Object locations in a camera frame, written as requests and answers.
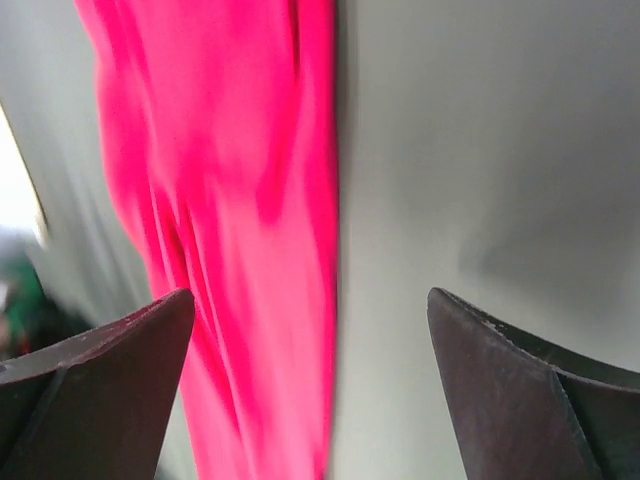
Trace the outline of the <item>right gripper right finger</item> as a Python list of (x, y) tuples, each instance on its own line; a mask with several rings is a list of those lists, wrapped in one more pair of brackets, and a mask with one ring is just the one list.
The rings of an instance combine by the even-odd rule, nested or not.
[(638, 478), (638, 373), (442, 288), (428, 294), (427, 319), (467, 478)]

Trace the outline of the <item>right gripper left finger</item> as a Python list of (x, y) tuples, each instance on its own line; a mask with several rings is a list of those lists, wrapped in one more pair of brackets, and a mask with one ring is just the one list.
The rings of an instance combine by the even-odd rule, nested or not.
[(2, 478), (153, 478), (193, 322), (178, 289), (2, 362)]

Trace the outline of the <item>pink red t-shirt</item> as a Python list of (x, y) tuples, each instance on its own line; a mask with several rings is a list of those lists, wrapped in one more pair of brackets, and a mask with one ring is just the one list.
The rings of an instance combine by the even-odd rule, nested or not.
[(189, 289), (202, 479), (321, 479), (337, 288), (334, 5), (80, 1), (105, 177), (152, 293)]

